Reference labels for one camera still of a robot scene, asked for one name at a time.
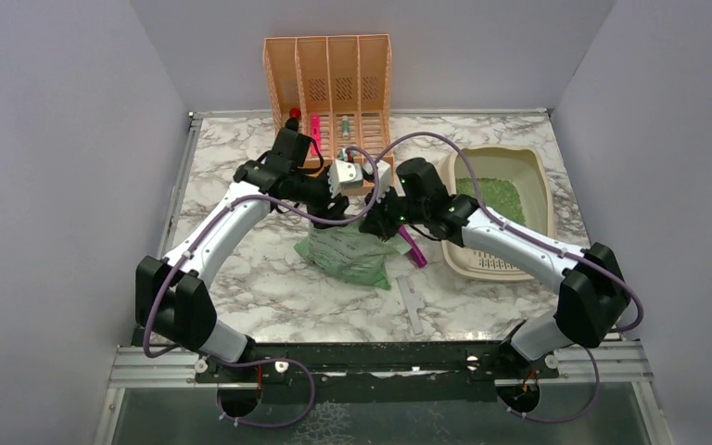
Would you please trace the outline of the green litter bag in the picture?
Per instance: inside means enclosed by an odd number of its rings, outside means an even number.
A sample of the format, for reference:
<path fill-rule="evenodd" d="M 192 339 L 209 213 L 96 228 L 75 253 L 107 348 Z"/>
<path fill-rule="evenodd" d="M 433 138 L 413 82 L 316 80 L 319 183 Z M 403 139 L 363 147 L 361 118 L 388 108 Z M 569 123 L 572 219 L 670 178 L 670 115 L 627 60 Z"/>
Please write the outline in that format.
<path fill-rule="evenodd" d="M 309 264 L 343 282 L 390 290 L 386 260 L 405 255 L 411 246 L 399 235 L 382 240 L 362 233 L 354 222 L 326 229 L 310 225 L 294 250 Z"/>

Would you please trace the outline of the purple litter scoop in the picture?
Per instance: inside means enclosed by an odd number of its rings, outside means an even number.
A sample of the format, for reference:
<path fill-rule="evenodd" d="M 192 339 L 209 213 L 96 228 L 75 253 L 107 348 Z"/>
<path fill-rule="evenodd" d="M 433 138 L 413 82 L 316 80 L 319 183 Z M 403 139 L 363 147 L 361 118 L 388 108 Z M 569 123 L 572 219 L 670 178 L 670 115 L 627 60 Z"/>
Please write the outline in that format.
<path fill-rule="evenodd" d="M 423 269 L 427 266 L 427 259 L 423 254 L 422 250 L 418 247 L 413 237 L 408 233 L 405 226 L 399 228 L 398 234 L 408 243 L 409 250 L 406 256 L 411 260 L 411 262 L 419 269 Z"/>

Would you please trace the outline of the beige litter box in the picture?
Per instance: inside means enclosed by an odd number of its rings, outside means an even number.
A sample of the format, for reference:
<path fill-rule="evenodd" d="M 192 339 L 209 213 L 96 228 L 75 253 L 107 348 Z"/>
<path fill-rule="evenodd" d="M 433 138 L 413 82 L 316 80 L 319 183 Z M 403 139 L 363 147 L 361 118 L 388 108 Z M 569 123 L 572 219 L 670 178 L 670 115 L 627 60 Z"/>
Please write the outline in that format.
<path fill-rule="evenodd" d="M 466 148 L 485 203 L 514 223 L 556 238 L 553 198 L 542 158 L 532 148 Z M 529 281 L 532 276 L 490 254 L 442 243 L 443 257 L 458 274 L 493 282 Z"/>

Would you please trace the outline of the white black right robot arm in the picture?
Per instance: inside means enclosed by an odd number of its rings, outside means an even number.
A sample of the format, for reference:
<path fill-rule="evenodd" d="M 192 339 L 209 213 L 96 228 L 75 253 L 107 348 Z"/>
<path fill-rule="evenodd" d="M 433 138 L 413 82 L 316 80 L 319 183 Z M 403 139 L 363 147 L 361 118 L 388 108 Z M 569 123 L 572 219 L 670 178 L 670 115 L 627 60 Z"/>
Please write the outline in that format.
<path fill-rule="evenodd" d="M 579 345 L 598 347 L 630 302 L 614 252 L 594 243 L 580 248 L 513 223 L 475 197 L 452 195 L 428 161 L 414 158 L 397 169 L 403 194 L 387 187 L 362 220 L 363 233 L 387 239 L 403 225 L 423 225 L 433 238 L 484 251 L 556 291 L 556 308 L 516 327 L 498 352 L 511 377 L 545 354 Z"/>

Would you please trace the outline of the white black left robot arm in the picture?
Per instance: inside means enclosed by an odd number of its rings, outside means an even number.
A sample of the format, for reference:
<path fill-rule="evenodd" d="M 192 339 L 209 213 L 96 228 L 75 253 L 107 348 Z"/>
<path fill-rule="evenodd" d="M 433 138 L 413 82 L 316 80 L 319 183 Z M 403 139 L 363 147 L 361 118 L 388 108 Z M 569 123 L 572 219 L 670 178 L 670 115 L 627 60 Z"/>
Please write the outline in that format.
<path fill-rule="evenodd" d="M 315 143 L 295 126 L 281 128 L 268 151 L 237 168 L 225 196 L 191 235 L 162 257 L 139 262 L 135 319 L 144 329 L 148 358 L 184 348 L 219 359 L 232 380 L 250 376 L 255 341 L 220 320 L 209 288 L 245 236 L 275 210 L 323 228 L 351 223 L 349 201 L 336 188 L 346 179 L 360 180 L 361 170 L 347 163 L 345 174 L 333 174 L 322 160 L 305 167 Z"/>

